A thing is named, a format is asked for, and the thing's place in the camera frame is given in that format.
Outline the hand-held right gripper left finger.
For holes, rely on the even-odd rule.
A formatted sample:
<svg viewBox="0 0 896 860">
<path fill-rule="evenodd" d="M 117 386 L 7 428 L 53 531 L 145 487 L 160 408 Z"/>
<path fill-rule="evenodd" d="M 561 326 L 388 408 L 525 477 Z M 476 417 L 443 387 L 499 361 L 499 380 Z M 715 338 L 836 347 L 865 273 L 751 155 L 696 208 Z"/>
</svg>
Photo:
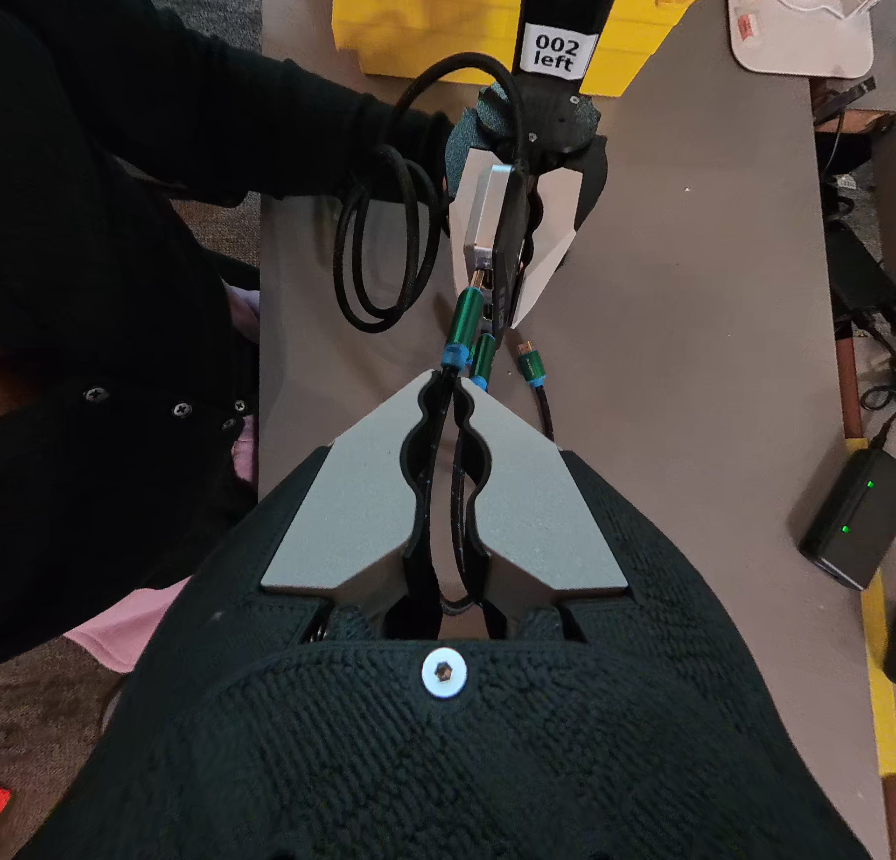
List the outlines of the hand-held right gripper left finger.
<svg viewBox="0 0 896 860">
<path fill-rule="evenodd" d="M 261 577 L 265 592 L 441 606 L 427 485 L 451 397 L 452 370 L 425 371 L 330 443 Z"/>
</svg>

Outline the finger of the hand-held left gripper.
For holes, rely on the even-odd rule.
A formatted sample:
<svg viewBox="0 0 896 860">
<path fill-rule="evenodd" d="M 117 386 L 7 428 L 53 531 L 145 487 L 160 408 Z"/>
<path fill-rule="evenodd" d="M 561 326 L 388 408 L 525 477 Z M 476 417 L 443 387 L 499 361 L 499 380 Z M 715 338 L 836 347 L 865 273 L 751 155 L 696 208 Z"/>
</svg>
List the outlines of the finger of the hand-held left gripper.
<svg viewBox="0 0 896 860">
<path fill-rule="evenodd" d="M 539 177 L 537 194 L 542 218 L 532 237 L 532 259 L 521 276 L 512 328 L 520 327 L 572 246 L 577 231 L 580 173 L 567 168 L 547 172 Z"/>
<path fill-rule="evenodd" d="M 491 186 L 498 157 L 471 149 L 465 160 L 456 196 L 450 203 L 450 247 L 454 289 L 462 293 L 478 268 L 494 261 L 499 224 L 499 178 Z"/>
</svg>

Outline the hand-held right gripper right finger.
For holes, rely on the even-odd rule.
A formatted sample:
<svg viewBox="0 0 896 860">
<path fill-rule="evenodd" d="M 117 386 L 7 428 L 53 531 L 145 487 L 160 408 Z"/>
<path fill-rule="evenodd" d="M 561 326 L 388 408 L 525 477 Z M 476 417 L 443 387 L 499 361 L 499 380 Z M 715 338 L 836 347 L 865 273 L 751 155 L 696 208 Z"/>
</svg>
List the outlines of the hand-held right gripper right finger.
<svg viewBox="0 0 896 860">
<path fill-rule="evenodd" d="M 456 410 L 468 451 L 475 595 L 495 607 L 623 594 L 629 584 L 561 451 L 471 382 Z"/>
</svg>

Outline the person's left forearm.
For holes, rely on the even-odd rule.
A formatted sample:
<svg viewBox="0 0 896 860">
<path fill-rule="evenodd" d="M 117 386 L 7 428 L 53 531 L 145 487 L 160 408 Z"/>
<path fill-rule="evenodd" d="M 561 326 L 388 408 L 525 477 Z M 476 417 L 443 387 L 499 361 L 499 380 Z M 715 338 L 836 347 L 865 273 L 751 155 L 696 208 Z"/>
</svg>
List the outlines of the person's left forearm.
<svg viewBox="0 0 896 860">
<path fill-rule="evenodd" d="M 196 194 L 344 200 L 388 145 L 442 188 L 446 114 L 391 121 L 393 106 L 374 95 L 201 35 L 170 12 L 157 20 L 165 47 L 147 78 L 158 104 L 117 151 L 146 174 Z"/>
</svg>

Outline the yellow plastic bin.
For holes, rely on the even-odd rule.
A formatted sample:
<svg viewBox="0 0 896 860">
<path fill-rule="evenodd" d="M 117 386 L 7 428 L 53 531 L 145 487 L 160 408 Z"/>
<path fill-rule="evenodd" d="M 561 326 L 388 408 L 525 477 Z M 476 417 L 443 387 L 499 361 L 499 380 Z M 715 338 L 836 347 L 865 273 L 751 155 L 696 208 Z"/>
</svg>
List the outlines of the yellow plastic bin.
<svg viewBox="0 0 896 860">
<path fill-rule="evenodd" d="M 619 97 L 698 0 L 616 0 L 580 91 Z M 338 49 L 367 75 L 415 78 L 439 59 L 476 51 L 510 67 L 521 0 L 332 0 Z"/>
</svg>

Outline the white tray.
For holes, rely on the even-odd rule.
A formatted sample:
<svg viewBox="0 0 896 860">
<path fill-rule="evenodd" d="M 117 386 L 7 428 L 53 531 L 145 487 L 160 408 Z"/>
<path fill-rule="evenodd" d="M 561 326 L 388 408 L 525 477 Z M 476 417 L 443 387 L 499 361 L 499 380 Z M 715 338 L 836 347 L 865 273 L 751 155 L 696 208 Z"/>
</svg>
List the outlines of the white tray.
<svg viewBox="0 0 896 860">
<path fill-rule="evenodd" d="M 730 48 L 745 70 L 855 79 L 872 68 L 873 0 L 761 0 L 747 7 L 726 1 Z M 735 17 L 747 11 L 760 19 L 762 37 L 756 44 L 743 44 L 736 34 Z"/>
</svg>

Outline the black charger with green lights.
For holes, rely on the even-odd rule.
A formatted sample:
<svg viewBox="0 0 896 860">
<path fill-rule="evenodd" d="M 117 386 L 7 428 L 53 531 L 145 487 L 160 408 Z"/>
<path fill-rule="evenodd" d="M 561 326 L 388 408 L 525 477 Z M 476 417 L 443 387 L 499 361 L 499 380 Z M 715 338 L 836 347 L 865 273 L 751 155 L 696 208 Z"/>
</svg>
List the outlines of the black charger with green lights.
<svg viewBox="0 0 896 860">
<path fill-rule="evenodd" d="M 865 591 L 895 537 L 895 458 L 886 449 L 891 416 L 854 452 L 799 544 L 799 552 L 840 585 Z"/>
</svg>

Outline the person's torso in black clothing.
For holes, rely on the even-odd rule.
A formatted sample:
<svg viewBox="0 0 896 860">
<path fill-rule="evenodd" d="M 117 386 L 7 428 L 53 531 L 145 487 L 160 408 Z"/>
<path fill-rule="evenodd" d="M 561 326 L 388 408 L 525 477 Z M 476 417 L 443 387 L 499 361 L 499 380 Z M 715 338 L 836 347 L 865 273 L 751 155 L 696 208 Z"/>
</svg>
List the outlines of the person's torso in black clothing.
<svg viewBox="0 0 896 860">
<path fill-rule="evenodd" d="M 2 0 L 2 662 L 194 574 L 254 505 L 258 352 L 123 161 L 233 189 L 231 49 L 150 0 Z"/>
</svg>

